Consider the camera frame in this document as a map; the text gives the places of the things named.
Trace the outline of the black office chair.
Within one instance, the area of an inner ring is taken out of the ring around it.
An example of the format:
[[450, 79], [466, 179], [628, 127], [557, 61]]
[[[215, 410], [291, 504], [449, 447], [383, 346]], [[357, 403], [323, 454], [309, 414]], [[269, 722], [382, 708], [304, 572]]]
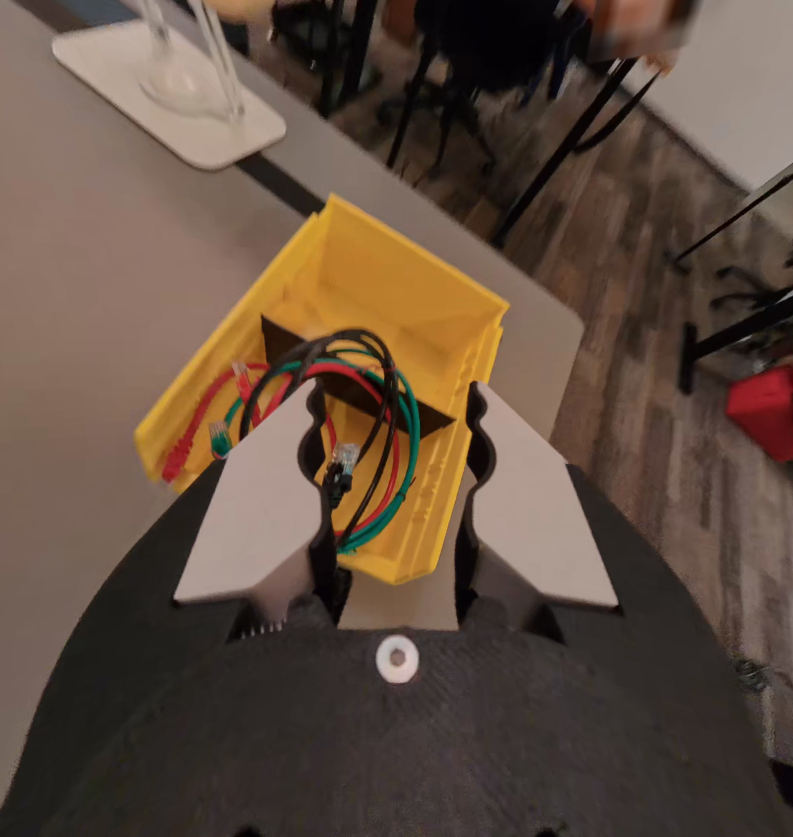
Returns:
[[420, 61], [402, 99], [386, 99], [376, 112], [384, 124], [398, 105], [400, 120], [386, 165], [394, 167], [416, 110], [439, 111], [440, 140], [430, 176], [440, 173], [455, 123], [485, 154], [489, 173], [497, 157], [476, 108], [484, 93], [524, 88], [545, 68], [562, 37], [553, 1], [419, 1], [413, 18], [422, 37]]

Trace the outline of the yellow plastic bin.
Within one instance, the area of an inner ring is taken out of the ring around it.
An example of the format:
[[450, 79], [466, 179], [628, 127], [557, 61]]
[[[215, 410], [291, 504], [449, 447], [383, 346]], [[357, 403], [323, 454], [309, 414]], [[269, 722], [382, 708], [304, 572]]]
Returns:
[[234, 403], [234, 361], [255, 370], [300, 341], [360, 327], [382, 337], [417, 401], [412, 483], [348, 569], [400, 584], [430, 574], [442, 552], [472, 434], [472, 382], [487, 382], [509, 304], [342, 198], [306, 220], [135, 429], [146, 475], [178, 493], [211, 464], [208, 424]]

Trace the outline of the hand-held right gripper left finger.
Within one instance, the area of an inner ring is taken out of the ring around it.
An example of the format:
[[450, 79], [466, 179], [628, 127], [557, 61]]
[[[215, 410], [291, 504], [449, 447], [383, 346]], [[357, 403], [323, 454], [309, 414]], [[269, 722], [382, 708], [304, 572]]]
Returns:
[[265, 622], [317, 596], [334, 616], [338, 574], [332, 508], [316, 482], [326, 460], [323, 388], [305, 382], [223, 464], [174, 591], [179, 605], [246, 600]]

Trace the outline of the red floor bin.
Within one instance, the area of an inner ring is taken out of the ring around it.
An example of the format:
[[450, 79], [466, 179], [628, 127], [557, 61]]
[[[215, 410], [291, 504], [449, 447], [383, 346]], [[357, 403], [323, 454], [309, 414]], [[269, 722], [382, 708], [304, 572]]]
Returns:
[[793, 460], [793, 366], [780, 365], [733, 383], [725, 412], [772, 460]]

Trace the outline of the white table with black legs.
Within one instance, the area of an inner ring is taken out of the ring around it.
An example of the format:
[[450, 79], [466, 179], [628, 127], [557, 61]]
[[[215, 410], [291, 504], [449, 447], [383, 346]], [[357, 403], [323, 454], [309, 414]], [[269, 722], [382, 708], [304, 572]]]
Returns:
[[793, 162], [793, 2], [704, 2], [652, 112], [741, 187]]

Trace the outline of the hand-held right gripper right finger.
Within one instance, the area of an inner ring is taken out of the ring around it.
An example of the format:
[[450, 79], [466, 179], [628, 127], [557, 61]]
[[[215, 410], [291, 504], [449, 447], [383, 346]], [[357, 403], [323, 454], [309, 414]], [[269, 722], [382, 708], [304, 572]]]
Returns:
[[468, 491], [454, 555], [456, 618], [480, 598], [509, 624], [535, 624], [550, 602], [614, 612], [619, 600], [569, 465], [485, 382], [466, 403]]

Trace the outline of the white stand with wooden board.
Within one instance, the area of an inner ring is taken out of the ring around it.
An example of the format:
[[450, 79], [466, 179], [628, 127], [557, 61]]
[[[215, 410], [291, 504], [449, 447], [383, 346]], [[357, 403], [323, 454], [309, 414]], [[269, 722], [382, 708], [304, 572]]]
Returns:
[[183, 162], [219, 171], [276, 144], [286, 121], [245, 88], [218, 13], [244, 2], [188, 2], [206, 48], [165, 21], [158, 2], [140, 19], [54, 37], [56, 60]]

